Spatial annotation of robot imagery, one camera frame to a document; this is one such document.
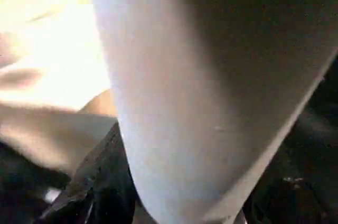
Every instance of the black object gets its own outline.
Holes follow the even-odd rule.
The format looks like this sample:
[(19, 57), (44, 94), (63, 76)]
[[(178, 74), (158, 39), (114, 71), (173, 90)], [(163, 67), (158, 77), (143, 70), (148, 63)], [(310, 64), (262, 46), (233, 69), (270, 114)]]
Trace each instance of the black object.
[(249, 198), (245, 205), (249, 223), (255, 224), (328, 224), (313, 191), (304, 179), (275, 180), (267, 191)]
[(118, 123), (85, 158), (74, 178), (35, 224), (129, 224), (137, 193)]
[(35, 165), (0, 142), (0, 223), (27, 224), (48, 206), (48, 188), (64, 189), (69, 177)]
[(284, 141), (331, 223), (338, 223), (338, 59)]

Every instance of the dark fabric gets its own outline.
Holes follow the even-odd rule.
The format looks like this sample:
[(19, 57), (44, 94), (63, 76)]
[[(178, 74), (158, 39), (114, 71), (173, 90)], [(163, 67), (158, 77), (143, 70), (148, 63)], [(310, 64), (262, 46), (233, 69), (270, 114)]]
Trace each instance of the dark fabric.
[(137, 193), (115, 124), (35, 224), (129, 224)]
[(246, 202), (249, 223), (338, 223), (337, 86), (338, 59)]
[(62, 190), (69, 180), (67, 175), (39, 167), (0, 143), (0, 223), (30, 223), (49, 206), (43, 200), (46, 190)]

